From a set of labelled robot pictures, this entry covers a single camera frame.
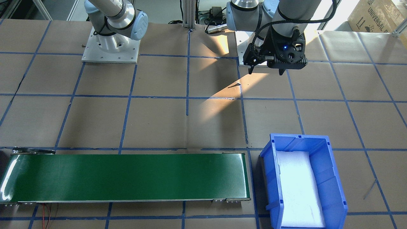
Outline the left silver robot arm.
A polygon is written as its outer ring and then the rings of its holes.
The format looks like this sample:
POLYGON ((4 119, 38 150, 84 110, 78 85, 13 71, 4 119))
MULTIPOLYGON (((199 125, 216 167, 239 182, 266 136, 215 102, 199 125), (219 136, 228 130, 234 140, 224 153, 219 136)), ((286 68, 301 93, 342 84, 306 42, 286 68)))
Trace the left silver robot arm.
POLYGON ((313 20, 319 0, 231 0, 226 5, 229 30, 253 32, 243 54, 243 65, 251 74, 255 66, 266 63, 283 74, 287 69, 300 70, 307 64, 304 30, 309 24, 328 22, 336 13, 338 2, 332 1, 329 16, 313 20))

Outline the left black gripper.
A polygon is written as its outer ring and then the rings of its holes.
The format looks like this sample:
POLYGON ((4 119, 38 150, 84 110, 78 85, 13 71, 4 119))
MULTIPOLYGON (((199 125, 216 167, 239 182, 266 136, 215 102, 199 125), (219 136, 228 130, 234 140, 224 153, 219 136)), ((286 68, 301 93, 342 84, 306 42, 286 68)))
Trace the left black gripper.
MULTIPOLYGON (((279 69, 282 76, 286 69, 303 69, 306 66, 306 39, 299 29, 293 30, 291 37, 285 37, 270 27, 263 43, 263 55, 273 56, 274 60, 267 60, 269 68, 279 69)), ((248 74, 252 74, 255 65, 250 65, 248 74)))

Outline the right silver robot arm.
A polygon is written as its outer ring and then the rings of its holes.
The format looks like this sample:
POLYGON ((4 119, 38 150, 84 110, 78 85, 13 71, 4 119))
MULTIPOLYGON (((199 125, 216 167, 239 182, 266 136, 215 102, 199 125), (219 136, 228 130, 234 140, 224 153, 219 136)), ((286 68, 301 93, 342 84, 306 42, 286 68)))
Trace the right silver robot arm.
POLYGON ((128 0, 86 0, 84 7, 93 24, 93 35, 123 35, 141 40, 148 29, 148 16, 128 0))

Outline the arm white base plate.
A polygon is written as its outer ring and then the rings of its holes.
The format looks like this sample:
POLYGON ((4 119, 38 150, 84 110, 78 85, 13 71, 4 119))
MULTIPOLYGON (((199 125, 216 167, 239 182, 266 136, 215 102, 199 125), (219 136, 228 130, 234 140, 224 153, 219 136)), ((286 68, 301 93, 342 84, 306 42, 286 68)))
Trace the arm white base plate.
MULTIPOLYGON (((238 63, 240 67, 249 67, 245 65, 245 60, 249 57, 250 44, 254 38, 254 32, 251 31, 235 31, 236 48, 238 54, 238 63)), ((259 36, 255 41, 255 46, 261 46, 264 42, 264 36, 259 36)), ((267 62, 260 63, 256 67, 267 67, 267 62)))
POLYGON ((94 35, 94 28, 82 55, 87 63, 136 64, 141 41, 132 40, 120 34, 112 36, 94 35))

